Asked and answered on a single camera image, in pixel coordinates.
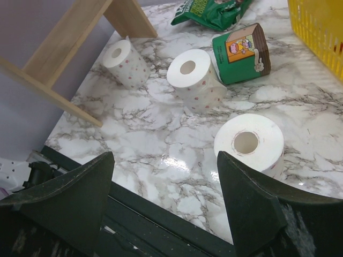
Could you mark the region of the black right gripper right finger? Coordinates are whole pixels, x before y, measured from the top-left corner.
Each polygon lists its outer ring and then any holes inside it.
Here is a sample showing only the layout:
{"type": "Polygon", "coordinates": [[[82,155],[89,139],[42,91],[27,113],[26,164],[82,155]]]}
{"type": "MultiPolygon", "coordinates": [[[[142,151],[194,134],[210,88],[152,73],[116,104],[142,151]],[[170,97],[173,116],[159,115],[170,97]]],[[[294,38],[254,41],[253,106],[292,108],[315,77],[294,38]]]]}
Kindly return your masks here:
{"type": "Polygon", "coordinates": [[[237,256],[342,256],[342,200],[284,184],[226,152],[217,167],[237,256]]]}

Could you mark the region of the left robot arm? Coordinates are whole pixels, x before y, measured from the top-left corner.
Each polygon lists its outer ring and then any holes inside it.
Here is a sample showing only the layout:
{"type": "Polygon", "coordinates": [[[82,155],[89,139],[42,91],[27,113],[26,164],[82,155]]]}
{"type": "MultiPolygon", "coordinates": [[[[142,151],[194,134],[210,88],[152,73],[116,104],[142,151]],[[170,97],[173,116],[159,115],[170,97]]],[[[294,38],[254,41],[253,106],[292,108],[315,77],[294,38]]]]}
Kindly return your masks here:
{"type": "Polygon", "coordinates": [[[42,161],[29,163],[1,158],[1,192],[9,195],[42,184],[55,178],[56,171],[42,161]]]}

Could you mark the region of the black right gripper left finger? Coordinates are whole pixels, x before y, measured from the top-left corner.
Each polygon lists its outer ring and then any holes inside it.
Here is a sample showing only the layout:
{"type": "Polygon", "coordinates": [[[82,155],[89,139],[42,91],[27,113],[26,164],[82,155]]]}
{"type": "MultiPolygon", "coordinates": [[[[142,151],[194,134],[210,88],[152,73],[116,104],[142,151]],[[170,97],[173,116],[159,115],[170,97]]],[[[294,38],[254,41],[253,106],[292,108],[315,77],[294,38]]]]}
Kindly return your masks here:
{"type": "Polygon", "coordinates": [[[1,256],[93,256],[114,169],[105,152],[1,200],[1,256]]]}

